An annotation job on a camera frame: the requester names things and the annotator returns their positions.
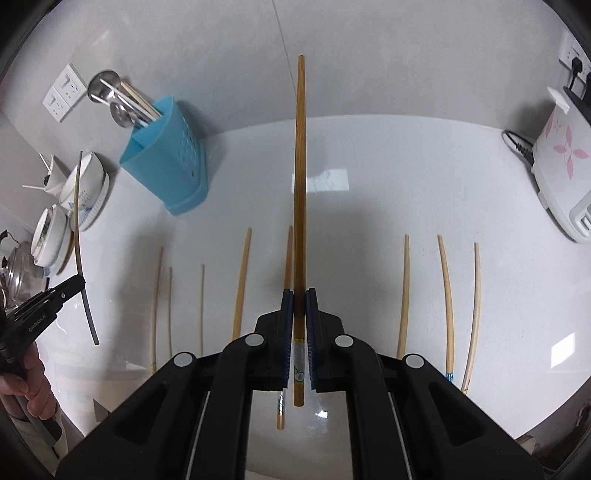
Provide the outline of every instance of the white appliance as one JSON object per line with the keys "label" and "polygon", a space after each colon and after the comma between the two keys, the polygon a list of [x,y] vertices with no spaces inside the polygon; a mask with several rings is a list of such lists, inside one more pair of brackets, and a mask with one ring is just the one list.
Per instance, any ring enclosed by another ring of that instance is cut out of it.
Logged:
{"label": "white appliance", "polygon": [[556,106],[532,149],[544,208],[577,242],[591,241],[591,109],[571,91],[548,88]]}

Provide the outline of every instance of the bamboo chopstick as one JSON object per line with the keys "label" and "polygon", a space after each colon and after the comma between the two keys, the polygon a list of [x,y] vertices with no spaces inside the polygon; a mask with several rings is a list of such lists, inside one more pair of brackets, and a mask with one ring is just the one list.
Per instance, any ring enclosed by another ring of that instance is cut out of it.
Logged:
{"label": "bamboo chopstick", "polygon": [[300,55],[295,99],[294,180],[294,405],[304,405],[306,325],[306,67]]}
{"label": "bamboo chopstick", "polygon": [[172,333],[172,309],[173,309],[173,268],[168,268],[168,319],[167,319],[167,340],[168,359],[173,357],[173,333]]}
{"label": "bamboo chopstick", "polygon": [[404,356],[408,331],[408,305],[410,296],[410,238],[404,235],[404,276],[402,278],[402,309],[400,312],[400,332],[396,358]]}
{"label": "bamboo chopstick", "polygon": [[453,382],[453,351],[454,351],[454,337],[453,337],[453,306],[452,306],[452,289],[449,284],[449,270],[447,269],[447,257],[445,254],[445,247],[443,246],[443,237],[437,236],[439,243],[439,255],[441,256],[441,269],[443,270],[443,289],[445,291],[445,316],[447,324],[447,349],[445,360],[445,374],[450,382]]}
{"label": "bamboo chopstick", "polygon": [[[293,257],[294,228],[290,225],[287,231],[287,249],[285,252],[285,275],[283,277],[283,290],[291,288],[291,260]],[[277,430],[285,427],[285,388],[277,394]]]}
{"label": "bamboo chopstick", "polygon": [[[80,253],[80,225],[79,225],[79,208],[80,208],[80,169],[82,167],[82,151],[78,157],[78,168],[76,169],[76,182],[74,183],[74,255],[76,256],[76,271],[78,275],[84,277],[82,274],[82,255]],[[86,321],[88,328],[92,335],[92,341],[95,345],[99,344],[99,337],[96,334],[95,323],[92,320],[90,313],[90,304],[88,303],[88,295],[86,294],[86,287],[82,289],[82,304],[86,313]]]}
{"label": "bamboo chopstick", "polygon": [[156,373],[156,316],[158,312],[158,290],[160,289],[160,266],[164,247],[158,247],[156,268],[154,270],[154,282],[152,284],[152,309],[150,311],[150,372]]}
{"label": "bamboo chopstick", "polygon": [[251,250],[252,228],[246,231],[244,239],[244,250],[242,252],[242,265],[240,267],[240,278],[238,279],[238,291],[236,292],[236,309],[234,310],[234,326],[232,329],[232,340],[240,337],[242,329],[242,309],[244,307],[244,288],[246,286],[246,271],[248,270],[248,255]]}
{"label": "bamboo chopstick", "polygon": [[466,395],[470,387],[472,378],[472,369],[474,368],[474,359],[476,358],[476,344],[478,342],[478,328],[480,326],[480,249],[477,243],[474,243],[474,310],[472,311],[472,335],[470,336],[470,349],[468,350],[468,360],[466,371],[464,372],[464,381],[462,382],[462,393]]}
{"label": "bamboo chopstick", "polygon": [[201,285],[199,287],[199,315],[197,317],[197,332],[199,333],[198,354],[203,356],[203,298],[205,295],[205,265],[201,264]]}

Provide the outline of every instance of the pot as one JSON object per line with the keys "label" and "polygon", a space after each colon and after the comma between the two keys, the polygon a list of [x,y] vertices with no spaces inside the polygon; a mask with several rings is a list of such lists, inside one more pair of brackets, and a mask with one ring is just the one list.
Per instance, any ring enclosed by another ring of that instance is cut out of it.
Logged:
{"label": "pot", "polygon": [[2,258],[2,276],[7,306],[22,305],[33,295],[45,290],[43,268],[35,265],[29,242],[21,242],[12,250],[8,259]]}

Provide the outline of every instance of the human hand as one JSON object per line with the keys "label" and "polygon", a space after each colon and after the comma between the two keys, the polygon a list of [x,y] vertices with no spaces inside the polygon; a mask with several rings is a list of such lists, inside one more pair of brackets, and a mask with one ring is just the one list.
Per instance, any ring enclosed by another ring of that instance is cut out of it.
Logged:
{"label": "human hand", "polygon": [[16,375],[0,374],[0,401],[11,416],[24,420],[24,413],[12,395],[24,396],[29,401],[29,413],[33,417],[47,420],[56,413],[58,405],[35,343],[25,352],[22,364],[27,370],[26,381]]}

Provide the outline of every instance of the pink flower pattern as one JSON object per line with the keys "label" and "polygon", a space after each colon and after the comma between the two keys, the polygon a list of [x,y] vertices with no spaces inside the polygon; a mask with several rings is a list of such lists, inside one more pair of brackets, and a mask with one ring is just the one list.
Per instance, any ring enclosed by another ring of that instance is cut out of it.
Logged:
{"label": "pink flower pattern", "polygon": [[[546,125],[546,128],[545,128],[546,138],[548,138],[548,134],[550,133],[550,130],[552,129],[553,116],[554,116],[554,114],[552,114],[550,116],[550,119],[548,120],[548,124]],[[585,160],[585,159],[591,157],[591,155],[589,153],[587,153],[585,150],[582,150],[580,148],[573,149],[573,133],[570,129],[570,125],[566,126],[566,131],[564,133],[564,143],[555,145],[554,151],[556,153],[562,153],[564,165],[566,166],[566,172],[569,175],[570,180],[573,179],[573,175],[574,175],[573,155],[577,158],[580,158],[581,160]]]}

